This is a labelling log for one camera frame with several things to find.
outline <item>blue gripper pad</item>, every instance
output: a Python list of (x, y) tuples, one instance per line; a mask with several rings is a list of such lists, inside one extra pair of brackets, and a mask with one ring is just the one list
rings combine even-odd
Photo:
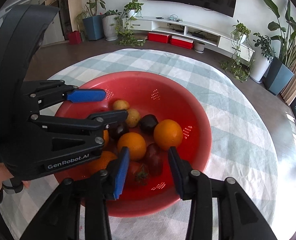
[(75, 89), (67, 94), (67, 100), (72, 103), (99, 102), (106, 98), (103, 89)]
[(175, 147), (170, 147), (170, 149), (168, 150), (168, 161), (176, 191), (182, 199), (184, 197), (184, 180), (177, 165), (177, 162), (180, 162), (181, 159), (179, 158)]
[(119, 171), (115, 177), (115, 190), (113, 196), (118, 199), (122, 193), (124, 182), (126, 180), (127, 171), (129, 167), (130, 154), (128, 147), (122, 147), (120, 155), (123, 155), (123, 158), (120, 163)]

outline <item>white wall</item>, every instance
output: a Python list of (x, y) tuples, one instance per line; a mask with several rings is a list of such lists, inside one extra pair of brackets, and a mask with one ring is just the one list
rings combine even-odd
[[(105, 0), (107, 10), (123, 10), (123, 6), (130, 1), (131, 0)], [(287, 6), (288, 0), (273, 1), (279, 8), (280, 19), (282, 19), (281, 25), (287, 27), (285, 21), (285, 6)], [(262, 35), (266, 34), (269, 36), (278, 34), (278, 31), (272, 33), (267, 29), (268, 23), (277, 21), (277, 19), (262, 0), (237, 0), (233, 18), (214, 11), (206, 11), (201, 7), (181, 3), (147, 0), (139, 0), (139, 2), (144, 3), (142, 6), (143, 16), (168, 17), (171, 14), (176, 14), (184, 21), (220, 30), (226, 34), (230, 34), (234, 29), (232, 25), (236, 24), (237, 20), (239, 20), (251, 29), (252, 33), (260, 32)], [(100, 5), (99, 9), (99, 12), (104, 12)], [(296, 21), (296, 8), (293, 5), (291, 14)], [(276, 51), (279, 51), (278, 41), (274, 41), (273, 46)]]

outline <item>orange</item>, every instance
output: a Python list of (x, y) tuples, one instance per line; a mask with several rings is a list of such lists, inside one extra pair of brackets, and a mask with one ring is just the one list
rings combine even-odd
[(153, 138), (158, 146), (167, 151), (171, 146), (178, 147), (183, 140), (183, 130), (180, 125), (170, 119), (161, 121), (153, 131)]
[(120, 137), (117, 148), (118, 152), (121, 151), (122, 147), (128, 147), (131, 161), (141, 160), (146, 153), (147, 146), (144, 138), (135, 132), (129, 132)]
[(107, 168), (108, 163), (115, 159), (117, 159), (117, 156), (114, 153), (103, 151), (99, 159), (88, 163), (88, 170), (91, 174), (95, 174), (96, 172)]
[(105, 145), (104, 147), (106, 147), (109, 143), (109, 132), (108, 130), (103, 130), (103, 139), (105, 140)]

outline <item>white plant pot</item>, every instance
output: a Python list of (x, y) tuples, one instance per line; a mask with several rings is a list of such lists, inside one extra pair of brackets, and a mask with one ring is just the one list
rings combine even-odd
[(116, 20), (118, 15), (109, 15), (102, 19), (103, 32), (107, 41), (115, 41), (118, 39), (118, 34), (115, 30)]
[(240, 37), (240, 44), (244, 43), (244, 41), (246, 40), (247, 35), (244, 34), (243, 36)]
[(256, 59), (253, 64), (253, 68), (250, 72), (250, 77), (253, 81), (261, 83), (261, 78), (265, 74), (266, 70), (270, 65), (270, 61), (267, 60), (262, 54), (261, 50), (258, 50), (256, 53)]
[(139, 12), (136, 12), (136, 10), (130, 10), (128, 13), (127, 13), (127, 18), (130, 18), (130, 17), (136, 17), (138, 15)]
[(195, 52), (204, 53), (205, 43), (200, 41), (194, 41), (193, 43), (195, 44)]

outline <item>tile floor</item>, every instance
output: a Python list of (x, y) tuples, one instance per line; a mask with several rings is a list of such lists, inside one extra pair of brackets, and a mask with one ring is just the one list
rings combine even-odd
[[(88, 57), (113, 52), (125, 47), (116, 42), (99, 40), (79, 45), (68, 43), (43, 47), (32, 58), (25, 80), (47, 79), (60, 70)], [(211, 50), (198, 54), (170, 44), (146, 42), (139, 49), (155, 49), (180, 54), (205, 62), (220, 71), (227, 57)], [(272, 224), (277, 239), (288, 240), (296, 231), (296, 125), (291, 109), (280, 96), (269, 93), (252, 80), (241, 83), (226, 75), (254, 106), (273, 139), (278, 158), (278, 194), (276, 216)]]

